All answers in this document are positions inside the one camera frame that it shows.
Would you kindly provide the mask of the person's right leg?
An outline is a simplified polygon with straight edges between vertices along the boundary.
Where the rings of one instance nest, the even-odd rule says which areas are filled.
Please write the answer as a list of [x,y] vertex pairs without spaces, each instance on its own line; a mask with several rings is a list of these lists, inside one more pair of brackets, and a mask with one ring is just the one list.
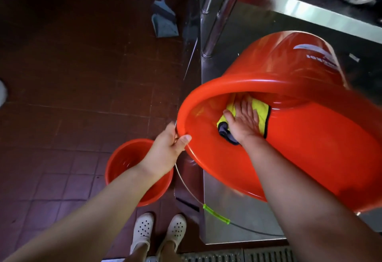
[[158,262],[183,262],[181,257],[175,251],[173,241],[165,241],[159,251]]

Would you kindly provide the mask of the metal floor drain grate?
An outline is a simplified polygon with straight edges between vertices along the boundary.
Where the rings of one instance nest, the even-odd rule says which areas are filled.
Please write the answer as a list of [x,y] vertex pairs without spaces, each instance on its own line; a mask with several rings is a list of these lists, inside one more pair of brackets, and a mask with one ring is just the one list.
[[183,262],[298,262],[290,246],[180,254]]

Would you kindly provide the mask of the person's left forearm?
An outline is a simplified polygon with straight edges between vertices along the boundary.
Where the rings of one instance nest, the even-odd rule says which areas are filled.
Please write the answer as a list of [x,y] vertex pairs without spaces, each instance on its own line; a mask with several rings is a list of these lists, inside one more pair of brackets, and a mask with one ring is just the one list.
[[143,163],[128,169],[4,262],[100,262],[138,202],[162,176]]

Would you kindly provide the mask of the person's left hand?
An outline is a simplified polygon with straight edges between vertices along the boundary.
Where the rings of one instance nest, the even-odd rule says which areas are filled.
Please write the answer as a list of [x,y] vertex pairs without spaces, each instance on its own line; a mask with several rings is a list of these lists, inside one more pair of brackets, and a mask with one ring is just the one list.
[[174,152],[176,136],[178,134],[175,124],[171,122],[156,137],[148,153],[138,164],[138,172],[141,177],[153,184],[174,167],[180,156]]

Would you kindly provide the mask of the person's left leg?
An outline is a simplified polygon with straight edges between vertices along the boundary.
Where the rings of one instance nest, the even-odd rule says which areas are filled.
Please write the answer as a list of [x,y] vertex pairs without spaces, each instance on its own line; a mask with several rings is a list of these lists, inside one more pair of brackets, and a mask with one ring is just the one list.
[[149,246],[146,243],[138,243],[133,252],[123,262],[145,262]]

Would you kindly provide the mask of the person's white right clog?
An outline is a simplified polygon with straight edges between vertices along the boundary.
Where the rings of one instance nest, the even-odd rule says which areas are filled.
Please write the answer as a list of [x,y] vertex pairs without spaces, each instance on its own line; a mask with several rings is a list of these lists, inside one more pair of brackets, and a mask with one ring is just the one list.
[[162,253],[163,247],[166,243],[174,243],[174,252],[176,253],[179,247],[179,244],[183,240],[187,229],[187,221],[183,214],[175,215],[171,222],[169,223],[166,235],[162,243],[160,244],[156,257],[159,258]]

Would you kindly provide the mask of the yellow cleaning cloth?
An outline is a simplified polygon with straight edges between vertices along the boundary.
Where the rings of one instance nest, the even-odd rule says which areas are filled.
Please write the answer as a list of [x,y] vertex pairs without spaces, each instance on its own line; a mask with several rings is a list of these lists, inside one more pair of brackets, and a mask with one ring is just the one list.
[[[240,96],[240,94],[232,93],[231,95],[229,95],[227,105],[226,105],[226,110],[229,110],[231,114],[233,115],[233,117],[236,116],[236,108],[235,108],[236,96]],[[260,100],[252,98],[251,101],[252,101],[252,109],[256,110],[258,114],[259,132],[263,136],[263,138],[266,139],[268,135],[268,123],[269,123],[272,108],[270,105]],[[225,139],[227,142],[229,142],[232,145],[240,145],[240,143],[232,135],[229,124],[224,115],[222,115],[219,121],[217,122],[217,129],[218,129],[219,135],[223,139]]]

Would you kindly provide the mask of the large orange plastic bucket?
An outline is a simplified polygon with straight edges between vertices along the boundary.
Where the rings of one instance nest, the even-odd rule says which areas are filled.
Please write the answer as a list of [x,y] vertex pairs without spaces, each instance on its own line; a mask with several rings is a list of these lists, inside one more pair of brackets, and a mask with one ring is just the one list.
[[299,31],[266,35],[180,106],[178,132],[192,136],[187,153],[226,186],[265,202],[245,150],[218,133],[232,93],[270,105],[266,141],[348,208],[382,207],[382,109],[351,90],[324,39]]

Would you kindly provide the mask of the person's right forearm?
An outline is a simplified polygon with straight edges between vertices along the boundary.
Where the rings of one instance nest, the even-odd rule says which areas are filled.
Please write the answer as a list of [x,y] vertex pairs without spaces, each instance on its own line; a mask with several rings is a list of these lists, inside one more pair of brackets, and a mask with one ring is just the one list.
[[265,197],[297,258],[303,262],[382,262],[382,237],[332,192],[261,136],[239,138]]

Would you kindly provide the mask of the small orange plastic bucket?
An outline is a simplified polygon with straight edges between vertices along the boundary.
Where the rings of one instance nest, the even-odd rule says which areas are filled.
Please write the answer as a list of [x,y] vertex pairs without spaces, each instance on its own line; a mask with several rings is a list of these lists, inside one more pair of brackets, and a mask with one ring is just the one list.
[[[107,162],[104,174],[106,185],[109,185],[122,173],[141,162],[153,143],[154,141],[151,139],[133,139],[120,145]],[[167,192],[173,179],[173,172],[174,170],[171,169],[151,186],[137,206],[147,206],[159,200]]]

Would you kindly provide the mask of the person's white left clog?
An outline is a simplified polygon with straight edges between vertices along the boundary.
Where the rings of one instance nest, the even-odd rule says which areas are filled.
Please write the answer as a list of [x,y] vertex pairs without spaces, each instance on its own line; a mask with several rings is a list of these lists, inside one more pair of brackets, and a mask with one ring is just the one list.
[[132,244],[130,247],[130,255],[133,254],[139,246],[145,245],[146,252],[150,250],[150,239],[154,228],[155,217],[152,213],[146,212],[136,219]]

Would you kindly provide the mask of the person's white clog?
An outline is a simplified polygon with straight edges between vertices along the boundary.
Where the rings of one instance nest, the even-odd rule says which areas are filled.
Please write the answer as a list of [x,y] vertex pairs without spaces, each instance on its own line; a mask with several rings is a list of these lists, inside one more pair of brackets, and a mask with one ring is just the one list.
[[146,252],[150,250],[150,239],[154,228],[155,217],[152,213],[146,212],[136,219],[132,244],[130,247],[130,255],[133,254],[139,246],[145,245]]
[[174,243],[174,252],[176,253],[179,247],[179,244],[183,240],[187,229],[187,221],[183,214],[175,215],[171,222],[169,223],[166,235],[162,243],[160,244],[156,257],[159,258],[162,253],[163,247],[166,243]]

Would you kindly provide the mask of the stainless steel table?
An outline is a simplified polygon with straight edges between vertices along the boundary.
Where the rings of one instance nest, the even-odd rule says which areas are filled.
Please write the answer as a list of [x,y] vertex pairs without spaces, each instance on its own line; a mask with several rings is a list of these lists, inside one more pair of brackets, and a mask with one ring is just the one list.
[[[184,77],[179,106],[197,86],[220,77],[250,41],[277,29],[302,29],[324,37],[339,53],[340,64],[351,85],[382,106],[382,25],[372,22],[375,13],[367,7],[355,8],[340,0],[237,0],[212,56],[204,58],[202,47],[212,28],[222,0],[213,0],[210,13],[201,24],[204,0],[188,0],[183,26]],[[237,225],[265,233],[281,234],[274,214],[261,202],[223,185],[196,159],[181,158],[179,172],[193,194],[217,213]],[[204,244],[230,244],[278,237],[257,235],[231,225],[220,226],[216,218],[199,206],[200,217],[187,215],[199,225]]]

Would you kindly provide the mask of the person's leg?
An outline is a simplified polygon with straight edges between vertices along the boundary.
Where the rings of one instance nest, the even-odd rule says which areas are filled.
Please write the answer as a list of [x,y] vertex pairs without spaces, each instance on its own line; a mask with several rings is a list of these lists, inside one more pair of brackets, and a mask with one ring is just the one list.
[[149,246],[146,243],[138,243],[133,252],[123,262],[145,262]]
[[173,241],[165,241],[159,251],[158,262],[183,262],[181,257],[175,251]]

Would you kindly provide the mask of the thick steel table leg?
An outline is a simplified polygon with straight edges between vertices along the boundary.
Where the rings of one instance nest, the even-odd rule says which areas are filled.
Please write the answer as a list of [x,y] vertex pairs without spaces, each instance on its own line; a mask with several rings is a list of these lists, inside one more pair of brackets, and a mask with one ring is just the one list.
[[[212,28],[210,29],[209,35],[201,50],[201,55],[204,58],[209,58],[212,56],[213,50],[223,32],[223,29],[227,23],[229,16],[231,15],[232,9],[236,2],[237,0],[222,0],[219,10],[216,14],[215,20],[213,22]],[[207,15],[201,14],[201,24],[203,24]]]

